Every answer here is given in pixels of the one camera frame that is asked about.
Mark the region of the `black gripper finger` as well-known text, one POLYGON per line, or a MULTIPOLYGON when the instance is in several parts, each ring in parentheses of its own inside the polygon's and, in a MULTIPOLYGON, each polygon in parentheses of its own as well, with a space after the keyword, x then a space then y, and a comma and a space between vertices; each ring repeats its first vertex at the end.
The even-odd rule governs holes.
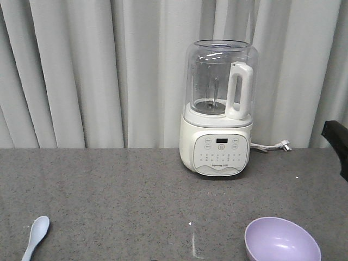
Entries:
POLYGON ((340 175, 347 181, 347 128, 335 120, 325 121, 321 135, 335 150, 341 164, 340 175))

